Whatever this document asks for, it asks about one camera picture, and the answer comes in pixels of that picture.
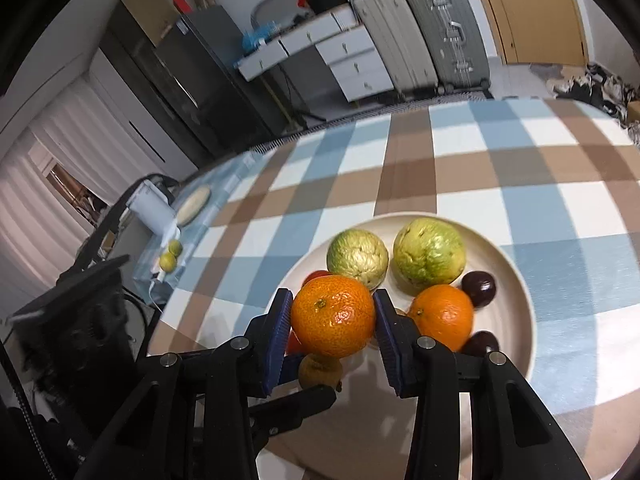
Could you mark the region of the brown longan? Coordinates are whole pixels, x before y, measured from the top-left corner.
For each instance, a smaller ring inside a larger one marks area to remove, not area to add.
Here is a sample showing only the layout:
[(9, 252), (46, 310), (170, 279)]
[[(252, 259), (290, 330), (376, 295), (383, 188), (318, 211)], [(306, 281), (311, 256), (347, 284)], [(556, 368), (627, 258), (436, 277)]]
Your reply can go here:
[(325, 385), (342, 390), (343, 367), (339, 359), (320, 354), (307, 354), (298, 369), (298, 383), (303, 389)]

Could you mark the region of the small red tomato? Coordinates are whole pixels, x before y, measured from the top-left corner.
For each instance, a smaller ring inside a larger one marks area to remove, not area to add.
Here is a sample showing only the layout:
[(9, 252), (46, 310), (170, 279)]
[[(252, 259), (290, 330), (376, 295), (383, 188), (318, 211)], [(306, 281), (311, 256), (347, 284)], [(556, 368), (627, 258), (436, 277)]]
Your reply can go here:
[(300, 342), (294, 330), (290, 330), (288, 334), (288, 345), (286, 346), (285, 354), (287, 356), (298, 356), (299, 354), (306, 354), (303, 344)]

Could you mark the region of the dark purple plum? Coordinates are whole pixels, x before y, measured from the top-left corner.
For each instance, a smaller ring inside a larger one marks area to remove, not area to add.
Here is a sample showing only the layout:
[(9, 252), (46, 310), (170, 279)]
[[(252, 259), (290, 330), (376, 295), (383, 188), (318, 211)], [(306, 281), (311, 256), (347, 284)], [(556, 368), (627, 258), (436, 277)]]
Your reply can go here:
[(488, 306), (494, 300), (497, 293), (497, 284), (490, 273), (472, 271), (462, 278), (461, 289), (470, 298), (474, 307), (482, 308)]
[(480, 330), (470, 337), (459, 350), (465, 356), (486, 356), (487, 353), (499, 351), (500, 344), (496, 336), (488, 330)]

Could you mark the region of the orange mandarin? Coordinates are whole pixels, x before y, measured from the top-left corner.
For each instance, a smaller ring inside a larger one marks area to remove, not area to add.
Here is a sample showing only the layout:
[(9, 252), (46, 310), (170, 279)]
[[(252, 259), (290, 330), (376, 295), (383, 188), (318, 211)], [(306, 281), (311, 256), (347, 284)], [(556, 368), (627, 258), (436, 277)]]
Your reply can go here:
[(422, 336), (431, 337), (451, 351), (459, 351), (471, 337), (474, 307), (462, 290), (434, 285), (422, 290), (407, 312)]
[(376, 312), (369, 289), (353, 278), (315, 278), (295, 296), (291, 327), (308, 353), (344, 359), (374, 335)]

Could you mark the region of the large red tomato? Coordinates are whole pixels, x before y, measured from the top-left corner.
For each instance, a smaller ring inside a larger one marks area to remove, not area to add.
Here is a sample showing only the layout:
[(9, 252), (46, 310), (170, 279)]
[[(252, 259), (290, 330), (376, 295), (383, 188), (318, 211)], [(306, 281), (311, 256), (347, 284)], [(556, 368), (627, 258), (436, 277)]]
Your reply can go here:
[(329, 276), (329, 275), (331, 275), (331, 272), (327, 270), (317, 270), (317, 271), (311, 272), (303, 280), (302, 287), (307, 285), (309, 282), (315, 280), (316, 278), (324, 278), (325, 276)]

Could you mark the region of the small green fruit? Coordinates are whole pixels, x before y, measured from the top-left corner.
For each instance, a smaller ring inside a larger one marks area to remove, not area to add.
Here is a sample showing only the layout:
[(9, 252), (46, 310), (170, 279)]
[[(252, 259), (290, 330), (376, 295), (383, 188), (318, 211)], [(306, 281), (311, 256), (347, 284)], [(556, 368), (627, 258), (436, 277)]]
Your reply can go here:
[(158, 260), (158, 265), (163, 272), (172, 273), (177, 266), (177, 257), (171, 252), (163, 252), (160, 255), (160, 260)]
[(167, 245), (168, 252), (178, 258), (183, 251), (182, 244), (178, 240), (171, 240)]

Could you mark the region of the white kettle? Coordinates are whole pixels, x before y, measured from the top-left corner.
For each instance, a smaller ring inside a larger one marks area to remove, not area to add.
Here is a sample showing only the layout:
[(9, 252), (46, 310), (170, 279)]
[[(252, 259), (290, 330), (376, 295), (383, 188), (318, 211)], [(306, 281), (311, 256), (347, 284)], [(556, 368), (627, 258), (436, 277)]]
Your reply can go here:
[(143, 180), (128, 198), (126, 206), (167, 245), (179, 235), (176, 212), (167, 197), (150, 180)]

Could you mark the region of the left green guava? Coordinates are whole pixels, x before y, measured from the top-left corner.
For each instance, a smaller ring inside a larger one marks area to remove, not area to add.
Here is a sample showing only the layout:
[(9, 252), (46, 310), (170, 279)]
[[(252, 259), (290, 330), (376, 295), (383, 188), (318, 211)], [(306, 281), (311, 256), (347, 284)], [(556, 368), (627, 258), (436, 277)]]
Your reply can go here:
[(390, 257), (382, 240), (362, 229), (338, 233), (326, 251), (326, 270), (353, 278), (369, 290), (383, 283), (389, 264)]

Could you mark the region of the green guava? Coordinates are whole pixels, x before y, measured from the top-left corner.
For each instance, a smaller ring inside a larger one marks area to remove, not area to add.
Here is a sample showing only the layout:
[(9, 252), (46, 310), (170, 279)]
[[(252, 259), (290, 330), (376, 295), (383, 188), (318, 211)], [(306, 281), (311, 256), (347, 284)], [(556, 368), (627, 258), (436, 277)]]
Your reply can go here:
[(362, 229), (338, 233), (326, 251), (326, 270), (353, 278), (369, 290), (383, 283), (389, 264), (390, 257), (382, 240)]
[(451, 284), (466, 267), (459, 231), (431, 217), (406, 224), (396, 235), (393, 252), (398, 272), (415, 288)]

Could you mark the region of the round beige coaster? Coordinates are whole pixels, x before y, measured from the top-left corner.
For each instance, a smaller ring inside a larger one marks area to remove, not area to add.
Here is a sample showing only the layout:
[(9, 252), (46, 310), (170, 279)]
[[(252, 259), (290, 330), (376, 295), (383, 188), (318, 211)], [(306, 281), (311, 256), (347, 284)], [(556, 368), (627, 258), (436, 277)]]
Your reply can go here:
[(182, 228), (194, 220), (209, 200), (210, 187), (202, 185), (197, 188), (176, 212), (178, 228)]

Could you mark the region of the right green guava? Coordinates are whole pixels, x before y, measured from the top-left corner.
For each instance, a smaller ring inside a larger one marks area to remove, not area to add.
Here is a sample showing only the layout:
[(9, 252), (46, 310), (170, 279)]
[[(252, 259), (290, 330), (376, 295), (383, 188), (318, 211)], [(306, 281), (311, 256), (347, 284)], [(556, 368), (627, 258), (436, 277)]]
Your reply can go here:
[(431, 217), (406, 224), (396, 235), (393, 252), (398, 272), (415, 288), (451, 284), (466, 267), (459, 231)]

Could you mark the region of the checkered tablecloth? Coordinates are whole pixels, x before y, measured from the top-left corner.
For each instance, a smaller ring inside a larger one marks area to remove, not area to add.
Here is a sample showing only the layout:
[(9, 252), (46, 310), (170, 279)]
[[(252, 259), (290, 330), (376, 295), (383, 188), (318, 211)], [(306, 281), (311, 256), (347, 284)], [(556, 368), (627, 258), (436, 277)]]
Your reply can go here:
[(243, 333), (307, 252), (375, 217), (422, 212), (503, 249), (535, 315), (532, 385), (590, 476), (639, 442), (639, 152), (574, 101), (459, 102), (248, 152), (209, 171), (206, 211), (154, 353)]

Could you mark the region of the black refrigerator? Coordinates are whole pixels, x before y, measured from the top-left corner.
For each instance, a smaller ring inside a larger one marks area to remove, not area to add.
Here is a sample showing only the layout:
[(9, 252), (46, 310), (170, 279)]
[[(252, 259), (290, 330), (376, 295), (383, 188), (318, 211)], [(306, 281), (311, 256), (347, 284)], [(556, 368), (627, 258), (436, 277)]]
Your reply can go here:
[(100, 49), (138, 103), (197, 167), (277, 139), (288, 124), (271, 77), (235, 68), (242, 32), (222, 6), (118, 0)]

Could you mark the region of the grey silver suitcase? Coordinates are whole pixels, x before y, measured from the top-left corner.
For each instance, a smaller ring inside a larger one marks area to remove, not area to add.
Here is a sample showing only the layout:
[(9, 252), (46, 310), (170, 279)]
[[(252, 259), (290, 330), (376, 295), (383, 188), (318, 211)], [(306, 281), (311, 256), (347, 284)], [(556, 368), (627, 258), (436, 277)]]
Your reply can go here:
[(469, 0), (407, 1), (446, 91), (488, 90), (488, 57)]

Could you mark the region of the wooden door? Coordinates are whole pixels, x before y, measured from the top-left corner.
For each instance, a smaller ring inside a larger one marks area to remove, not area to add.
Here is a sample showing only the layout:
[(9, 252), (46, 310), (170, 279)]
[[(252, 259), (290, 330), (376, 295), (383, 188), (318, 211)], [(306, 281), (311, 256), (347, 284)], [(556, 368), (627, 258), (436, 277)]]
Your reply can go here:
[(480, 0), (506, 64), (581, 66), (588, 61), (576, 0)]

